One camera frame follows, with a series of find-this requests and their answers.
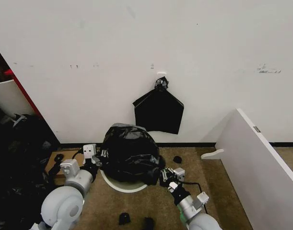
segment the black bag hanging on wall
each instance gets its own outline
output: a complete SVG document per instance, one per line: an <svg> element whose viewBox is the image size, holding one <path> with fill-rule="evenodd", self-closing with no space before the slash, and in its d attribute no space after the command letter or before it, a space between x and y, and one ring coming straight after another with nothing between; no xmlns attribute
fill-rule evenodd
<svg viewBox="0 0 293 230"><path fill-rule="evenodd" d="M136 125L147 131L178 134L184 104L167 91L168 83L165 77L159 78L155 89L133 103Z"/></svg>

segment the black object on floor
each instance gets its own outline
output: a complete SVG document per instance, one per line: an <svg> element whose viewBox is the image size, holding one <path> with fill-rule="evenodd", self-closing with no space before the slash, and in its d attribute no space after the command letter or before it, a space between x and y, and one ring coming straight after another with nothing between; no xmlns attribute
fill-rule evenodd
<svg viewBox="0 0 293 230"><path fill-rule="evenodd" d="M130 223L130 216L127 212L123 212L119 215L118 224L124 225Z"/></svg>
<svg viewBox="0 0 293 230"><path fill-rule="evenodd" d="M54 166L52 166L52 168L48 172L48 175L51 178L51 180L53 180L54 177L60 171L60 164L62 163L63 158L64 158L64 155L62 153L56 155L56 157L54 159L55 164L54 164Z"/></svg>
<svg viewBox="0 0 293 230"><path fill-rule="evenodd" d="M173 158L173 161L174 161L175 163L177 163L177 164L181 164L182 159L181 159L180 156L175 156L175 157Z"/></svg>
<svg viewBox="0 0 293 230"><path fill-rule="evenodd" d="M150 217L145 217L143 230L153 230L154 227L155 227L155 221Z"/></svg>
<svg viewBox="0 0 293 230"><path fill-rule="evenodd" d="M178 134L184 104L167 91L168 83L165 77L159 78L155 89L133 103L136 125L147 131Z"/></svg>

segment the white board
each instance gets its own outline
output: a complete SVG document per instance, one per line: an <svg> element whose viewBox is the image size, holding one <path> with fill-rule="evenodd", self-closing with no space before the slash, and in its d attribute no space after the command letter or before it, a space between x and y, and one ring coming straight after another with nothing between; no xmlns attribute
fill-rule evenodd
<svg viewBox="0 0 293 230"><path fill-rule="evenodd" d="M237 109L216 143L254 230L293 230L293 172Z"/></svg>
<svg viewBox="0 0 293 230"><path fill-rule="evenodd" d="M61 143L134 124L159 71L185 109L157 142L216 142L238 107L293 142L293 0L0 0L0 52Z"/></svg>
<svg viewBox="0 0 293 230"><path fill-rule="evenodd" d="M15 114L35 114L14 80L0 82L0 109L13 118Z"/></svg>

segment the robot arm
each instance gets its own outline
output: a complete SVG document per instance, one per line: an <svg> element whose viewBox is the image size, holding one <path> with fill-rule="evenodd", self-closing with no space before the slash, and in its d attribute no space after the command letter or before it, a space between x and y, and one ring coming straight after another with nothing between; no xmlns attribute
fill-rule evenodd
<svg viewBox="0 0 293 230"><path fill-rule="evenodd" d="M210 215L201 213L209 197L205 192L196 199L182 187L185 170L165 168L161 171L160 185L167 187L174 197L174 204L180 211L180 219L188 230L222 230L218 222Z"/></svg>
<svg viewBox="0 0 293 230"><path fill-rule="evenodd" d="M31 230L68 230L79 219L84 198L95 180L100 161L95 157L96 145L85 145L84 165L79 168L75 159L60 164L66 181L45 198L41 215L44 222L34 224Z"/></svg>

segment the brown carpet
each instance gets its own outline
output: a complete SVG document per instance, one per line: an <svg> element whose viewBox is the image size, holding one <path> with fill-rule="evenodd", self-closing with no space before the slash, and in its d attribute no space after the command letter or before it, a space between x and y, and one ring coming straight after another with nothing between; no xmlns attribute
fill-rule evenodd
<svg viewBox="0 0 293 230"><path fill-rule="evenodd" d="M200 155L214 151L214 148L161 148L160 152L168 166L186 170L186 181L199 182L210 200L206 205L208 213L218 220L224 230L252 229L240 201L233 189L220 160L201 161ZM174 156L181 156L182 164L173 162ZM196 185L184 186L192 196L199 194ZM119 226L118 217L128 212L131 223ZM144 217L155 221L156 230L184 229L173 197L163 187L148 186L134 193L115 191L105 183L101 174L91 185L82 217L75 230L141 230Z"/></svg>
<svg viewBox="0 0 293 230"><path fill-rule="evenodd" d="M292 148L275 148L278 154L283 158L285 163L293 171L293 147Z"/></svg>

